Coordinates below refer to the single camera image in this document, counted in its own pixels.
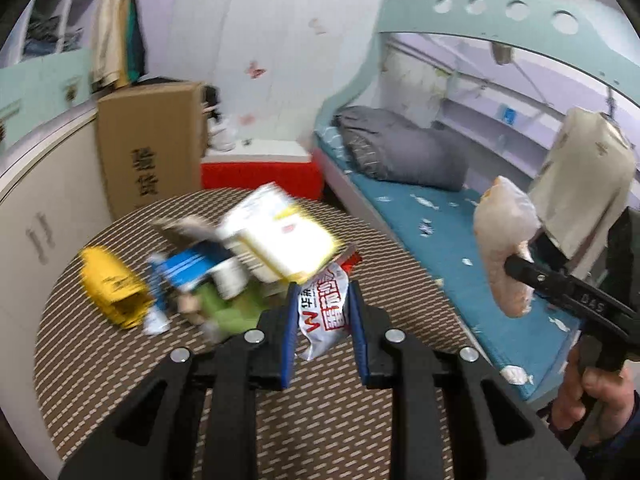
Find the person right hand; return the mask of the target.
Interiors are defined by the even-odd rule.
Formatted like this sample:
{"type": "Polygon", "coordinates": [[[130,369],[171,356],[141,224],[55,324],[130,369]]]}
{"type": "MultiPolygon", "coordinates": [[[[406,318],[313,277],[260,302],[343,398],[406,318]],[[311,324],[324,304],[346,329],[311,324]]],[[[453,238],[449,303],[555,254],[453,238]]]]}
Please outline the person right hand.
{"type": "Polygon", "coordinates": [[[552,403],[551,422],[557,430],[566,431],[586,416],[582,396],[601,403],[602,411],[590,433],[582,440],[583,446],[596,446],[619,434],[632,419],[636,397],[634,382],[628,367],[620,372],[607,372],[587,367],[579,371],[579,348],[575,344],[567,357],[567,366],[558,396],[552,403]]]}

